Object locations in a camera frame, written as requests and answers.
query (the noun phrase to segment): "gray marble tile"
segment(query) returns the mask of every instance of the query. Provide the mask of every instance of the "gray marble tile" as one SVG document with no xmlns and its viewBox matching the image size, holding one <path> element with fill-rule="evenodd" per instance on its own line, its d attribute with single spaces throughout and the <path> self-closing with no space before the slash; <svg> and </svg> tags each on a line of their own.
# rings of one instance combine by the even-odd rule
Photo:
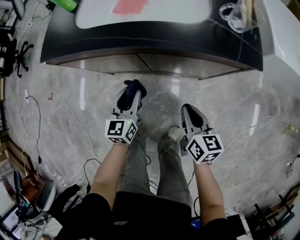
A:
<svg viewBox="0 0 300 240">
<path fill-rule="evenodd" d="M 188 78 L 153 74 L 118 74 L 123 80 L 138 79 L 146 88 L 142 109 L 180 114 L 188 90 Z"/>
<path fill-rule="evenodd" d="M 34 0 L 28 1 L 32 7 Z M 39 6 L 36 15 L 47 13 Z M 6 78 L 5 115 L 9 135 L 38 164 L 36 140 L 38 136 L 38 112 L 36 103 L 25 103 L 24 92 L 40 103 L 41 137 L 39 142 L 42 165 L 39 172 L 45 178 L 54 179 L 59 191 L 74 184 L 79 178 L 87 180 L 83 164 L 94 157 L 90 141 L 99 160 L 108 153 L 111 143 L 104 138 L 105 119 L 117 93 L 125 87 L 126 79 L 139 79 L 148 91 L 139 112 L 143 119 L 140 130 L 146 136 L 146 151 L 152 163 L 147 167 L 151 181 L 159 182 L 158 141 L 168 129 L 180 126 L 180 108 L 184 103 L 196 106 L 208 117 L 215 132 L 220 134 L 224 146 L 241 130 L 254 125 L 265 115 L 283 113 L 265 118 L 255 129 L 238 134 L 234 141 L 211 166 L 222 189 L 227 208 L 240 205 L 245 213 L 254 211 L 254 204 L 270 205 L 278 200 L 278 194 L 298 182 L 300 163 L 295 161 L 292 176 L 285 175 L 286 162 L 299 153 L 299 134 L 287 129 L 287 125 L 300 130 L 300 104 L 277 86 L 266 82 L 263 73 L 257 71 L 221 76 L 204 81 L 184 77 L 117 74 L 106 75 L 82 69 L 50 66 L 39 63 L 39 56 L 48 20 L 35 19 L 24 35 L 23 27 L 32 15 L 18 22 L 17 38 L 35 44 L 28 55 L 29 72 L 19 79 L 14 72 Z M 189 156 L 182 157 L 182 168 L 187 181 L 193 173 Z M 99 163 L 90 161 L 87 175 L 92 181 Z M 195 179 L 190 192 L 198 196 Z"/>
</svg>

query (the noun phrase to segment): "cable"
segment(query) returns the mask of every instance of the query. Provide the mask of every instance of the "cable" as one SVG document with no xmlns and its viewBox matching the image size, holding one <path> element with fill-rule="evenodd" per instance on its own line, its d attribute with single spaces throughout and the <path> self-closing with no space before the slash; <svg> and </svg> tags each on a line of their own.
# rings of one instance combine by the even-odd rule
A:
<svg viewBox="0 0 300 240">
<path fill-rule="evenodd" d="M 40 3 L 42 3 L 42 2 L 38 1 L 38 4 L 37 4 L 37 6 L 36 6 L 36 9 L 34 10 L 34 12 L 33 12 L 33 14 L 32 14 L 32 18 L 34 17 L 34 14 L 36 13 L 37 8 L 38 8 L 38 6 L 39 6 Z M 26 35 L 26 33 L 27 33 L 27 30 L 29 29 L 30 26 L 31 26 L 31 23 L 28 25 L 28 27 L 27 27 L 27 29 L 25 30 L 23 36 L 21 37 L 20 41 L 18 42 L 16 49 L 18 49 L 20 42 L 22 42 L 22 40 L 23 40 L 23 38 L 25 37 L 25 35 Z"/>
<path fill-rule="evenodd" d="M 27 171 L 26 171 L 26 168 L 25 168 L 25 166 L 26 166 L 26 161 L 25 161 L 25 158 L 24 158 L 24 155 L 23 155 L 23 153 L 24 153 L 24 151 L 25 151 L 25 148 L 26 148 L 26 142 L 25 142 L 25 138 L 24 138 L 24 134 L 27 136 L 27 133 L 26 133 L 26 129 L 27 129 L 27 123 L 26 123 L 26 121 L 24 121 L 24 123 L 25 123 L 25 125 L 26 125 L 26 128 L 23 128 L 23 142 L 24 142 L 24 147 L 23 147 L 23 150 L 22 150 L 22 152 L 21 152 L 21 155 L 22 155 L 22 158 L 23 158 L 23 161 L 24 161 L 24 171 L 25 171 L 25 175 L 27 176 Z"/>
<path fill-rule="evenodd" d="M 43 5 L 45 5 L 45 7 L 47 7 L 47 5 L 45 3 L 43 3 L 43 2 L 41 2 L 39 0 L 36 0 L 36 1 L 39 2 L 39 3 L 41 3 L 41 4 L 43 4 Z"/>
<path fill-rule="evenodd" d="M 150 162 L 149 163 L 147 163 L 147 166 L 148 165 L 150 165 L 151 164 L 151 158 L 146 154 L 146 157 L 148 157 L 149 158 L 149 160 L 150 160 Z"/>
<path fill-rule="evenodd" d="M 248 129 L 250 129 L 250 128 L 255 128 L 255 127 L 257 127 L 257 126 L 258 126 L 265 118 L 267 118 L 267 117 L 272 118 L 272 117 L 275 117 L 275 116 L 277 116 L 277 115 L 286 116 L 287 113 L 288 113 L 291 109 L 292 109 L 292 108 L 290 108 L 289 110 L 287 110 L 286 113 L 284 113 L 284 114 L 282 114 L 282 113 L 276 113 L 276 114 L 274 114 L 274 115 L 265 115 L 265 116 L 264 116 L 258 123 L 256 123 L 255 125 L 250 126 L 250 127 L 247 127 L 247 128 L 244 128 L 244 129 L 238 131 L 237 134 L 233 137 L 233 139 L 232 139 L 232 140 L 224 147 L 224 150 L 225 150 L 225 149 L 226 149 L 226 148 L 234 141 L 234 139 L 237 137 L 237 135 L 239 135 L 241 132 L 246 131 L 246 130 L 248 130 Z M 188 183 L 188 186 L 189 186 L 190 183 L 192 182 L 193 177 L 194 177 L 194 174 L 195 174 L 195 171 L 193 171 L 193 175 L 192 175 L 192 178 L 191 178 L 190 182 Z"/>
<path fill-rule="evenodd" d="M 46 9 L 49 11 L 49 14 L 48 14 L 46 17 L 41 18 L 40 16 L 34 16 L 34 14 L 35 14 L 35 12 L 36 12 L 36 11 L 34 11 L 34 14 L 33 14 L 33 17 L 32 17 L 32 18 L 39 18 L 40 20 L 44 20 L 44 19 L 47 18 L 48 16 L 52 15 L 52 11 L 51 11 L 50 9 L 48 9 L 48 7 L 47 7 L 47 5 L 46 5 L 45 3 L 43 3 L 43 2 L 41 2 L 41 1 L 39 1 L 39 0 L 36 0 L 36 1 L 38 2 L 37 5 L 39 5 L 40 3 L 43 4 L 43 5 L 46 7 Z"/>
<path fill-rule="evenodd" d="M 31 95 L 28 95 L 27 98 L 28 98 L 28 97 L 32 97 L 32 98 L 36 101 L 36 103 L 37 103 L 37 108 L 39 109 L 39 106 L 40 106 L 41 103 L 45 100 L 45 98 L 46 98 L 48 95 L 50 95 L 51 93 L 53 93 L 53 92 L 54 92 L 58 97 L 60 97 L 60 98 L 63 99 L 64 103 L 66 104 L 67 108 L 71 111 L 71 113 L 72 113 L 73 117 L 75 118 L 75 120 L 83 127 L 83 129 L 84 129 L 84 131 L 85 131 L 85 133 L 86 133 L 86 135 L 87 135 L 87 137 L 88 137 L 88 139 L 89 139 L 89 141 L 90 141 L 90 146 L 91 146 L 92 151 L 93 151 L 94 156 L 95 156 L 94 159 L 97 160 L 99 163 L 101 163 L 101 162 L 97 159 L 95 150 L 94 150 L 93 145 L 92 145 L 92 141 L 91 141 L 90 135 L 88 134 L 88 132 L 87 132 L 85 126 L 84 126 L 84 125 L 76 118 L 76 116 L 75 116 L 73 110 L 72 110 L 72 109 L 70 108 L 70 106 L 67 104 L 67 102 L 66 102 L 66 100 L 65 100 L 65 98 L 64 98 L 63 96 L 61 96 L 60 94 L 58 94 L 58 93 L 55 92 L 55 91 L 51 91 L 51 92 L 49 92 L 48 94 L 46 94 L 46 95 L 42 98 L 42 100 L 41 100 L 39 103 L 38 103 L 38 102 L 36 101 L 36 99 L 35 99 L 34 97 L 32 97 Z M 27 129 L 27 126 L 26 126 L 26 128 L 23 130 L 24 148 L 23 148 L 22 153 L 24 152 L 25 147 L 26 147 L 26 142 L 25 142 L 25 139 L 24 139 L 24 134 L 26 134 L 26 132 L 25 132 L 26 129 Z"/>
<path fill-rule="evenodd" d="M 86 175 L 85 165 L 86 165 L 89 161 L 91 161 L 91 160 L 96 160 L 97 162 L 99 162 L 100 164 L 102 164 L 98 159 L 96 159 L 96 158 L 91 158 L 91 159 L 87 160 L 87 161 L 85 162 L 85 164 L 83 165 L 84 174 L 85 174 L 86 180 L 88 181 L 88 184 L 89 184 L 89 185 L 90 185 L 90 181 L 89 181 L 89 179 L 88 179 L 88 176 Z"/>
<path fill-rule="evenodd" d="M 31 225 L 33 226 L 33 227 L 35 227 L 36 228 L 36 234 L 35 234 L 35 236 L 34 236 L 34 238 L 33 238 L 33 240 L 35 240 L 35 238 L 37 237 L 37 235 L 38 235 L 38 227 L 37 227 L 37 223 L 39 223 L 39 222 L 37 222 L 37 223 L 33 223 L 33 222 L 31 222 L 31 221 L 29 221 L 29 220 L 26 220 L 26 222 L 30 222 L 31 223 Z"/>
<path fill-rule="evenodd" d="M 151 184 L 149 184 L 149 185 L 150 185 L 150 187 L 153 187 L 154 189 L 156 189 L 156 190 L 157 190 L 157 188 L 156 188 L 156 187 L 152 186 Z"/>
<path fill-rule="evenodd" d="M 294 161 L 295 161 L 296 158 L 300 158 L 300 154 L 298 154 L 297 156 L 295 156 L 294 159 L 292 160 L 292 162 L 288 165 L 288 167 L 286 169 L 286 172 L 285 172 L 286 178 L 289 178 L 292 175 L 292 173 L 294 171 L 293 170 L 293 165 L 294 165 Z"/>
<path fill-rule="evenodd" d="M 196 206 L 196 201 L 197 201 L 198 198 L 199 198 L 199 197 L 196 197 L 196 199 L 194 200 L 194 212 L 195 212 L 195 214 L 196 214 L 197 217 L 198 217 L 199 215 L 198 215 L 197 212 L 196 212 L 195 206 Z"/>
<path fill-rule="evenodd" d="M 194 178 L 194 175 L 195 175 L 195 171 L 193 171 L 192 178 L 191 178 L 191 180 L 189 181 L 188 186 L 191 184 L 191 182 L 192 182 L 192 180 L 193 180 L 193 178 Z"/>
<path fill-rule="evenodd" d="M 37 109 L 38 109 L 38 114 L 39 114 L 39 122 L 38 122 L 38 137 L 37 137 L 37 153 L 38 153 L 38 164 L 40 164 L 42 161 L 41 161 L 41 157 L 40 157 L 40 154 L 39 154 L 39 150 L 38 150 L 38 141 L 39 141 L 39 138 L 40 138 L 40 132 L 41 132 L 41 111 L 39 109 L 39 105 L 38 105 L 38 102 L 37 100 L 31 96 L 31 95 L 28 95 L 26 97 L 26 99 L 28 98 L 32 98 L 36 103 L 37 103 Z"/>
<path fill-rule="evenodd" d="M 92 150 L 93 150 L 95 159 L 97 159 L 95 150 L 94 150 L 94 148 L 93 148 L 92 141 L 91 141 L 91 139 L 90 139 L 90 135 L 88 134 L 88 132 L 87 132 L 85 126 L 84 126 L 84 125 L 83 125 L 83 124 L 75 117 L 75 114 L 74 114 L 73 110 L 72 110 L 72 109 L 70 108 L 70 106 L 67 104 L 67 102 L 66 102 L 66 100 L 65 100 L 65 98 L 64 98 L 63 96 L 61 96 L 60 94 L 58 94 L 58 93 L 55 92 L 55 91 L 51 91 L 51 92 L 49 92 L 48 94 L 46 94 L 46 95 L 43 97 L 42 101 L 41 101 L 38 105 L 40 105 L 40 104 L 44 101 L 44 99 L 45 99 L 48 95 L 50 95 L 51 93 L 53 93 L 53 92 L 54 92 L 58 97 L 60 97 L 60 98 L 62 98 L 62 99 L 64 100 L 65 104 L 67 105 L 68 109 L 71 111 L 71 113 L 72 113 L 73 117 L 75 118 L 75 120 L 83 127 L 83 129 L 84 129 L 84 131 L 85 131 L 85 133 L 86 133 L 86 135 L 88 136 L 88 139 L 89 139 L 89 141 L 90 141 L 90 146 L 91 146 L 91 148 L 92 148 Z"/>
<path fill-rule="evenodd" d="M 272 117 L 275 117 L 275 116 L 277 116 L 277 115 L 285 116 L 290 110 L 291 110 L 291 108 L 290 108 L 289 110 L 287 110 L 285 114 L 282 114 L 282 113 L 276 113 L 276 114 L 274 114 L 274 115 L 265 115 L 265 116 L 264 116 L 258 123 L 256 123 L 255 125 L 250 126 L 250 127 L 247 127 L 247 128 L 245 128 L 245 129 L 242 129 L 242 130 L 238 131 L 237 134 L 233 137 L 233 139 L 226 145 L 226 147 L 224 147 L 224 150 L 225 150 L 225 149 L 226 149 L 226 148 L 234 141 L 234 139 L 236 138 L 236 136 L 239 135 L 241 132 L 246 131 L 246 130 L 248 130 L 248 129 L 250 129 L 250 128 L 255 128 L 255 127 L 258 126 L 258 125 L 259 125 L 266 117 L 272 118 Z"/>
<path fill-rule="evenodd" d="M 46 220 L 49 219 L 49 218 L 52 218 L 52 216 L 50 216 L 50 217 L 45 217 L 44 219 L 37 221 L 34 225 L 37 225 L 38 223 L 44 222 L 44 221 L 46 221 Z"/>
<path fill-rule="evenodd" d="M 45 18 L 49 17 L 50 15 L 52 15 L 51 10 L 49 10 L 49 14 L 46 17 L 34 16 L 33 18 L 39 18 L 40 20 L 44 20 Z"/>
</svg>

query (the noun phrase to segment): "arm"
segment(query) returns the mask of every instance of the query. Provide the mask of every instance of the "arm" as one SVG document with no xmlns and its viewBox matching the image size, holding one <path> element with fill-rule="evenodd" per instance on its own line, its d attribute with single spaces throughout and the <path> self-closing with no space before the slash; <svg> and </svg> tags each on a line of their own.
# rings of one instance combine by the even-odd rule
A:
<svg viewBox="0 0 300 240">
<path fill-rule="evenodd" d="M 208 164 L 195 164 L 201 223 L 208 224 L 217 218 L 226 218 L 221 189 Z"/>
<path fill-rule="evenodd" d="M 117 193 L 119 177 L 128 145 L 114 144 L 98 168 L 89 193 L 103 196 L 111 209 Z"/>
</svg>

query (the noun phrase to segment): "white cable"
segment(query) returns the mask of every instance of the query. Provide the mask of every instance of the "white cable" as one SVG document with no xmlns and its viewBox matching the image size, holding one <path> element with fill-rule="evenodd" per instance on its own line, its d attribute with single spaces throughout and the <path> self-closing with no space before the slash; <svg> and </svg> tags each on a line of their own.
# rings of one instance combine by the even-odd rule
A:
<svg viewBox="0 0 300 240">
<path fill-rule="evenodd" d="M 90 142 L 90 146 L 91 146 L 91 148 L 92 148 L 92 150 L 93 150 L 94 156 L 95 156 L 95 158 L 98 160 L 98 158 L 97 158 L 97 156 L 96 156 L 96 153 L 95 153 L 95 150 L 94 150 L 94 148 L 93 148 L 92 141 L 91 141 L 91 139 L 90 139 L 90 135 L 88 134 L 88 132 L 87 132 L 85 126 L 84 126 L 84 125 L 76 118 L 76 116 L 75 116 L 73 110 L 72 110 L 72 109 L 70 108 L 70 106 L 67 104 L 65 98 L 64 98 L 62 95 L 58 94 L 56 91 L 51 91 L 51 92 L 49 92 L 48 94 L 46 94 L 46 95 L 43 97 L 42 101 L 40 101 L 40 102 L 38 103 L 38 105 L 40 106 L 40 104 L 44 101 L 44 99 L 45 99 L 48 95 L 50 95 L 51 93 L 53 93 L 53 92 L 54 92 L 58 97 L 60 97 L 60 98 L 62 98 L 62 99 L 64 100 L 66 106 L 67 106 L 68 109 L 71 111 L 71 113 L 72 113 L 73 117 L 75 118 L 75 120 L 83 127 L 83 129 L 84 129 L 86 135 L 88 136 L 88 139 L 89 139 L 89 142 Z"/>
<path fill-rule="evenodd" d="M 248 129 L 250 129 L 250 128 L 255 128 L 256 126 L 258 126 L 266 117 L 270 117 L 270 118 L 272 118 L 272 117 L 275 117 L 275 116 L 277 116 L 277 115 L 281 115 L 281 116 L 286 116 L 286 114 L 289 112 L 291 110 L 291 108 L 289 109 L 289 110 L 287 110 L 286 111 L 286 113 L 284 113 L 284 114 L 282 114 L 282 113 L 276 113 L 276 114 L 274 114 L 274 115 L 265 115 L 258 123 L 256 123 L 255 125 L 253 125 L 253 126 L 250 126 L 250 127 L 247 127 L 247 128 L 245 128 L 245 129 L 242 129 L 242 130 L 240 130 L 240 131 L 238 131 L 237 132 L 237 134 L 233 137 L 233 139 L 226 145 L 226 147 L 224 147 L 224 150 L 234 141 L 234 139 L 237 137 L 237 135 L 239 135 L 241 132 L 243 132 L 243 131 L 246 131 L 246 130 L 248 130 Z"/>
</svg>

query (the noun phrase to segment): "office chair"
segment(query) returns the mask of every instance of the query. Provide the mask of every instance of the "office chair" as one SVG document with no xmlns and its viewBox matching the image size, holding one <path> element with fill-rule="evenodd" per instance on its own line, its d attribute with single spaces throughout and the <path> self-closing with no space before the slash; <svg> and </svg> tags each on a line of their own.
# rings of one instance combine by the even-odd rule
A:
<svg viewBox="0 0 300 240">
<path fill-rule="evenodd" d="M 12 0 L 14 11 L 17 15 L 17 18 L 21 21 L 25 16 L 25 5 L 22 0 Z M 22 45 L 21 51 L 16 50 L 16 39 L 13 39 L 10 34 L 8 37 L 11 39 L 11 42 L 6 45 L 6 51 L 4 52 L 3 47 L 0 51 L 0 57 L 4 58 L 4 65 L 0 67 L 1 76 L 9 76 L 14 69 L 14 63 L 17 63 L 17 75 L 22 77 L 20 74 L 20 67 L 25 69 L 26 72 L 29 71 L 29 68 L 25 64 L 25 53 L 33 48 L 33 44 L 28 45 L 28 42 L 25 41 Z"/>
</svg>

